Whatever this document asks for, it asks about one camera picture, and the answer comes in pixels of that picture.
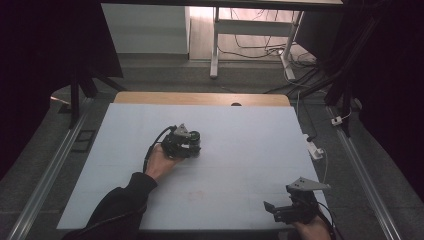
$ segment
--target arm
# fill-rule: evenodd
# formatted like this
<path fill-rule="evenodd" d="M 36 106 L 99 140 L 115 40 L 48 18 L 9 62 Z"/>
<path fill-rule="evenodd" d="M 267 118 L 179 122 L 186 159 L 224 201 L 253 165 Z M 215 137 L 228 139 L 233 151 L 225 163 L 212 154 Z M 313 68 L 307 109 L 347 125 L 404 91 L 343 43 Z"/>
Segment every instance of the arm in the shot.
<path fill-rule="evenodd" d="M 157 186 L 156 181 L 182 160 L 170 160 L 162 147 L 156 145 L 146 174 L 134 173 L 127 187 L 110 191 L 97 205 L 87 226 L 70 232 L 63 240 L 135 239 L 147 208 L 148 195 Z"/>
<path fill-rule="evenodd" d="M 330 233 L 325 222 L 316 216 L 308 224 L 294 222 L 293 226 L 299 232 L 302 240 L 330 240 Z"/>

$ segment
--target white connector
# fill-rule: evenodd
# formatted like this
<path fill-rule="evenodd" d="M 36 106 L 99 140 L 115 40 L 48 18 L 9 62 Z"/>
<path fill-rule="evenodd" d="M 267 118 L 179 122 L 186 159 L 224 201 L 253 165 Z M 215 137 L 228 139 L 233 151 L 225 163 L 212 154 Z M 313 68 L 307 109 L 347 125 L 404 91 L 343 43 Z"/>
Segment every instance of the white connector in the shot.
<path fill-rule="evenodd" d="M 309 154 L 311 155 L 313 160 L 319 160 L 322 158 L 322 154 L 324 154 L 324 150 L 321 148 L 317 148 L 312 141 L 308 141 L 308 134 L 303 134 L 305 138 L 306 147 L 308 148 Z"/>
<path fill-rule="evenodd" d="M 331 124 L 333 124 L 333 126 L 337 126 L 337 125 L 341 124 L 342 122 L 343 122 L 343 119 L 340 116 L 331 119 Z"/>

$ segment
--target white wall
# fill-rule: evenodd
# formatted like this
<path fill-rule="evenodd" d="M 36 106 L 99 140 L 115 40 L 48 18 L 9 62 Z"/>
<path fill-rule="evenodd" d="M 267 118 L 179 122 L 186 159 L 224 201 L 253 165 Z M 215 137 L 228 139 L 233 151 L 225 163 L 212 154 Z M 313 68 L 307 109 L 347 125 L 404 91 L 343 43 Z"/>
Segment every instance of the white wall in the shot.
<path fill-rule="evenodd" d="M 189 52 L 189 7 L 102 4 L 118 53 Z"/>

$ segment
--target human hand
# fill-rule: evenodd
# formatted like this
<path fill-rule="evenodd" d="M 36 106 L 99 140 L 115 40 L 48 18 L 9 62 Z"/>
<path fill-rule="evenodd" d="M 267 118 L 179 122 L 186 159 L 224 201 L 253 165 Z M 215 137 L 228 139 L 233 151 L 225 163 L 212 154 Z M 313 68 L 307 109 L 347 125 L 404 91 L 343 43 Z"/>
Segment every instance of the human hand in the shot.
<path fill-rule="evenodd" d="M 156 144 L 147 163 L 146 175 L 158 181 L 160 177 L 167 174 L 177 163 L 183 161 L 184 158 L 170 159 L 162 149 L 160 144 Z"/>
<path fill-rule="evenodd" d="M 302 240 L 330 240 L 330 233 L 325 222 L 316 216 L 308 224 L 294 222 L 292 225 L 299 232 Z"/>

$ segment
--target wooden board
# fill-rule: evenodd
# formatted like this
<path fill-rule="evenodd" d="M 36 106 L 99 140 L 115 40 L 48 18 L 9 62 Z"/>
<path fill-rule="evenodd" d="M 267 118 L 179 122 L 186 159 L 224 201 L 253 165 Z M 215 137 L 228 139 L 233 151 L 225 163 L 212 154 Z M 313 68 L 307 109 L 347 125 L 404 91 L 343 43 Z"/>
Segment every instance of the wooden board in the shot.
<path fill-rule="evenodd" d="M 289 99 L 279 94 L 120 92 L 115 103 L 222 105 L 240 103 L 242 106 L 290 106 Z"/>

